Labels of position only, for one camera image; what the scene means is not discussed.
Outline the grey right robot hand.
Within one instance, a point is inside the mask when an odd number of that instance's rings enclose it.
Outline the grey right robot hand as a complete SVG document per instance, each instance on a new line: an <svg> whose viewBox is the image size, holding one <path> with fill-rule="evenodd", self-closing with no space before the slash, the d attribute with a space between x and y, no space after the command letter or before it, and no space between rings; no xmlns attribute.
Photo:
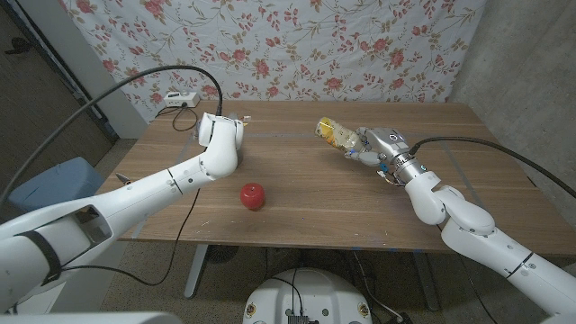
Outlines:
<svg viewBox="0 0 576 324"><path fill-rule="evenodd" d="M410 160L410 147L405 137L392 128L360 127L359 147L345 153L345 157L369 167L384 165L402 165Z"/></svg>

